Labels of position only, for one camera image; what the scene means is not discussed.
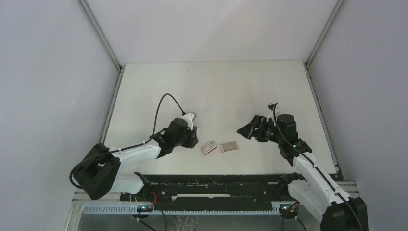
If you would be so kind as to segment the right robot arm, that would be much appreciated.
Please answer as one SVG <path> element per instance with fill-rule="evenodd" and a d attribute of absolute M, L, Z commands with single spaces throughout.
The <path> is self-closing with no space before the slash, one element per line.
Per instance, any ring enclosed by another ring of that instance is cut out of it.
<path fill-rule="evenodd" d="M 366 203 L 352 197 L 323 169 L 309 145 L 299 138 L 293 115 L 254 115 L 237 133 L 278 145 L 281 156 L 296 170 L 280 177 L 278 194 L 283 200 L 293 198 L 302 204 L 319 222 L 320 230 L 369 230 Z"/>

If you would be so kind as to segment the cardboard staple box tray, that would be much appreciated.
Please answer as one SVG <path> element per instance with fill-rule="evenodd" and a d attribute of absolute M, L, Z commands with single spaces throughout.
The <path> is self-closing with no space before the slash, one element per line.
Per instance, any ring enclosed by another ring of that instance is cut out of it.
<path fill-rule="evenodd" d="M 236 141 L 223 143 L 220 145 L 221 152 L 232 152 L 239 149 Z"/>

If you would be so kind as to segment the red white staple box sleeve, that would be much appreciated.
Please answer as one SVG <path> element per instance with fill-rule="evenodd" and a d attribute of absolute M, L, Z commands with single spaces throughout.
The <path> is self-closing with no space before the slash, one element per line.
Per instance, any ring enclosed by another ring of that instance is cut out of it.
<path fill-rule="evenodd" d="M 214 151 L 216 148 L 217 148 L 217 144 L 214 141 L 210 141 L 207 144 L 205 144 L 203 147 L 201 147 L 201 151 L 204 155 L 208 155 L 212 151 Z"/>

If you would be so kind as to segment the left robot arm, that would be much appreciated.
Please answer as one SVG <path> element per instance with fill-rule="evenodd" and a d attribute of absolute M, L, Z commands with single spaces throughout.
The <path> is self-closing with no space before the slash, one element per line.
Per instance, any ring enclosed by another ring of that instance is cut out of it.
<path fill-rule="evenodd" d="M 199 129 L 194 125 L 196 114 L 188 112 L 176 117 L 167 128 L 151 135 L 149 140 L 116 150 L 98 143 L 70 172 L 71 183 L 85 191 L 91 200 L 108 193 L 129 193 L 138 200 L 150 196 L 147 179 L 139 172 L 126 173 L 125 168 L 141 161 L 158 159 L 176 147 L 194 148 Z"/>

